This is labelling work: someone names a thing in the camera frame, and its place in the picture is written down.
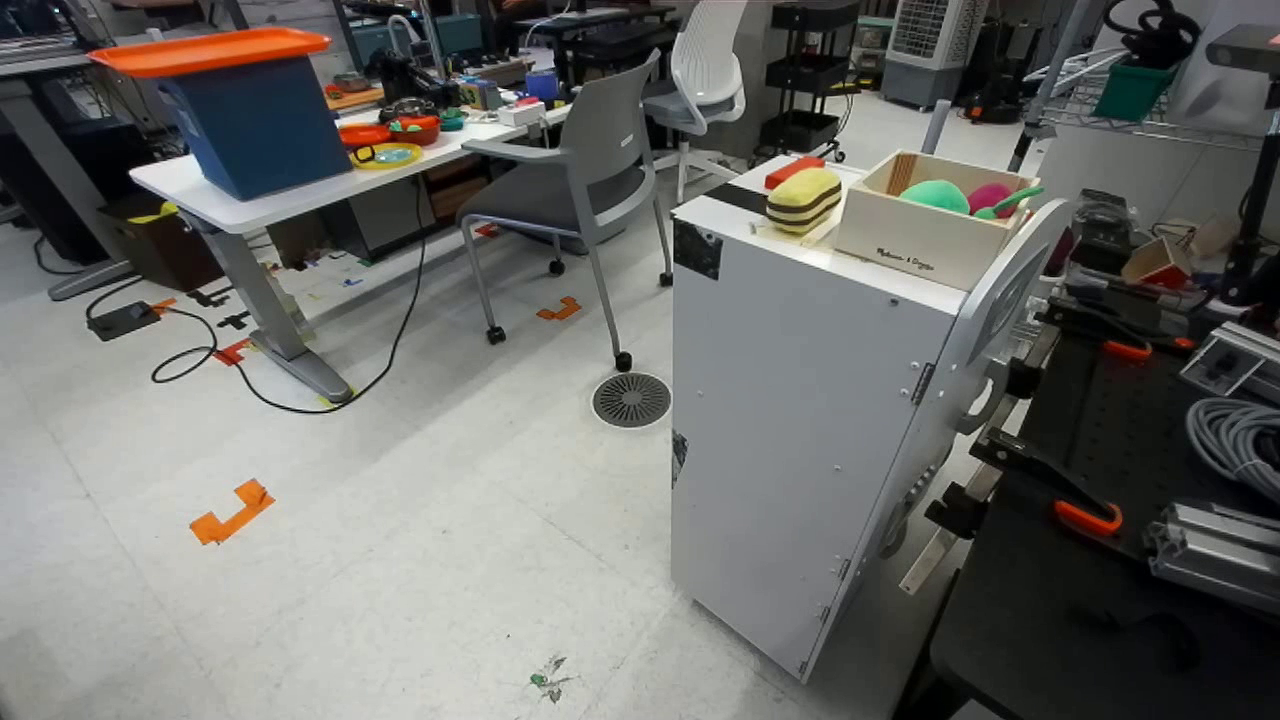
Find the green ball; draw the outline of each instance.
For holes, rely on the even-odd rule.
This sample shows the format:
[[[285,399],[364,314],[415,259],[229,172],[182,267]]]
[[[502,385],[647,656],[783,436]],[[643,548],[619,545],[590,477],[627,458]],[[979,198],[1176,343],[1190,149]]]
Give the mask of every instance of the green ball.
[[[969,216],[969,197],[952,180],[922,180],[922,182],[903,188],[901,198]]]

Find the desk leg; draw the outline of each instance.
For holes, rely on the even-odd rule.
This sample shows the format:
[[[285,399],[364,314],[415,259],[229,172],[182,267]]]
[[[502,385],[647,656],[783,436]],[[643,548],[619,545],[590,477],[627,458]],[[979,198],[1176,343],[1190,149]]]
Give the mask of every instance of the desk leg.
[[[125,281],[132,267],[129,267],[129,259],[122,259],[114,225],[101,216],[103,197],[97,193],[97,182],[87,180],[82,159],[67,150],[67,143],[58,134],[58,129],[45,120],[45,112],[35,107],[33,89],[24,81],[0,85],[0,115],[21,134],[21,143],[33,150],[33,159],[45,166],[45,174],[64,193],[76,219],[114,254],[103,262],[93,262],[83,276],[54,284],[49,300],[74,300],[82,290]]]
[[[290,311],[290,295],[281,290],[278,276],[255,262],[246,235],[229,235],[196,216],[183,216],[216,254],[216,262],[236,284],[236,295],[255,319],[253,343],[266,349],[290,375],[318,388],[324,399],[346,402],[352,388],[335,375],[301,334],[301,314]]]
[[[562,92],[562,96],[573,104],[573,96],[578,96],[578,92],[573,92],[570,41],[557,33],[557,41],[552,41],[552,42],[557,42],[557,76],[562,76],[562,85],[565,85],[565,92]]]

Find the storage rack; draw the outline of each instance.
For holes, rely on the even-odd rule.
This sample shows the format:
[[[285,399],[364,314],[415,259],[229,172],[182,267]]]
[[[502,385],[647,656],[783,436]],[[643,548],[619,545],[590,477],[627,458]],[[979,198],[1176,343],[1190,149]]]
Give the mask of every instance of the storage rack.
[[[764,89],[780,92],[780,112],[762,124],[762,157],[814,150],[819,143],[841,157],[841,115],[828,115],[828,99],[856,92],[849,71],[856,4],[775,4],[774,28],[790,33],[790,57],[764,71]]]

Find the white box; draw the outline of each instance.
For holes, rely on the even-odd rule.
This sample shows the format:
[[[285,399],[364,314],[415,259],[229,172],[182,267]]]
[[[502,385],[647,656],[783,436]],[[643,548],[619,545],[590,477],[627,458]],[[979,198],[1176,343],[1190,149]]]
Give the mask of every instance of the white box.
[[[849,188],[844,225],[836,226],[832,249],[969,290],[1015,235],[1023,216],[975,219],[901,198],[901,193],[922,180],[952,180],[969,197],[979,182],[1009,182],[1021,193],[1037,182],[1037,174],[895,150]]]
[[[852,716],[891,716],[943,597],[895,593],[931,477],[1070,213],[1043,204],[966,290],[764,225],[712,197],[676,208],[671,574],[795,679],[844,614]]]

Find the gray chair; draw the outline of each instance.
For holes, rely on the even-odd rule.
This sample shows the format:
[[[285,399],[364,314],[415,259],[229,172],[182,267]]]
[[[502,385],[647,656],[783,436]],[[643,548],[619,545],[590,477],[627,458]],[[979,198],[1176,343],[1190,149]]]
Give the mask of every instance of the gray chair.
[[[481,267],[481,249],[474,226],[502,225],[534,235],[552,235],[552,262],[550,272],[565,272],[562,245],[582,238],[591,259],[612,363],[617,372],[632,366],[632,355],[619,343],[607,281],[601,267],[601,238],[619,230],[643,204],[653,208],[657,235],[665,249],[662,289],[671,289],[671,249],[670,249],[670,219],[657,193],[657,172],[647,157],[643,133],[643,85],[662,50],[643,64],[601,76],[582,89],[573,112],[562,133],[562,149],[524,149],[524,143],[468,143],[475,157],[514,159],[515,166],[506,172],[495,182],[475,193],[463,208],[463,245],[474,254],[474,276],[481,289],[488,343],[507,341],[507,330],[492,319],[492,295]]]

